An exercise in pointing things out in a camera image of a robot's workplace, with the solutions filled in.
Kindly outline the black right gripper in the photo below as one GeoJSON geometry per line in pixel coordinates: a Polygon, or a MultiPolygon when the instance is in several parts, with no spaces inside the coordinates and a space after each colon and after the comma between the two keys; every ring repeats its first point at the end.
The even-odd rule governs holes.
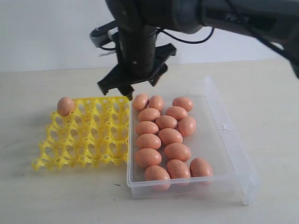
{"type": "Polygon", "coordinates": [[[171,44],[157,47],[157,30],[145,25],[135,32],[119,30],[121,59],[97,85],[103,95],[117,88],[129,101],[133,100],[132,84],[148,81],[155,86],[168,70],[166,61],[176,55],[171,44]]]}

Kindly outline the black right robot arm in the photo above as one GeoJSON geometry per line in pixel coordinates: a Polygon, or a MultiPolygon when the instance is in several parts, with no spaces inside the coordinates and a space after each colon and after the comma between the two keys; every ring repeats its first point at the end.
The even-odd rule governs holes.
{"type": "Polygon", "coordinates": [[[108,0],[114,20],[94,29],[97,48],[115,43],[117,65],[98,82],[103,94],[118,89],[132,98],[133,84],[156,85],[176,54],[157,47],[159,33],[194,34],[202,27],[251,36],[275,51],[299,72],[299,3],[296,0],[108,0]]]}

